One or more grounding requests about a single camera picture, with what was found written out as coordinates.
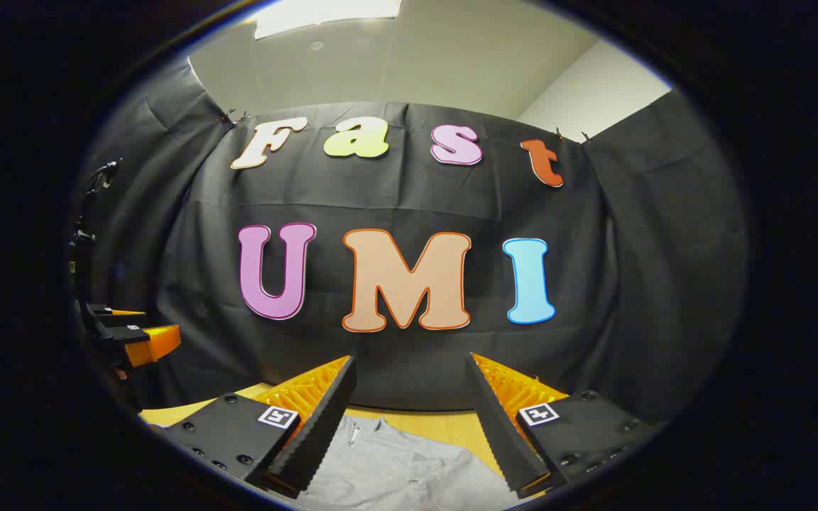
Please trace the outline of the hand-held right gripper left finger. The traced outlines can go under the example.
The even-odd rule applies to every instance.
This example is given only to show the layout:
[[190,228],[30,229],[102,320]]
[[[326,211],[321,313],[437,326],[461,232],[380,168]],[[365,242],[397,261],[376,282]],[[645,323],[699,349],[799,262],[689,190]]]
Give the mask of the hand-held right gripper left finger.
[[355,384],[354,357],[342,356],[256,397],[221,395],[158,431],[232,478],[295,498],[327,455]]

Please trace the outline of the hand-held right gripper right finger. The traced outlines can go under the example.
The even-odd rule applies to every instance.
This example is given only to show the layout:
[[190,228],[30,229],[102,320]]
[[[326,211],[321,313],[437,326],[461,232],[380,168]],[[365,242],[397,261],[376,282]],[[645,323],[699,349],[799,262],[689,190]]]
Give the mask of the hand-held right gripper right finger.
[[594,390],[566,394],[479,353],[468,353],[465,375],[491,453],[519,498],[609,468],[666,427]]

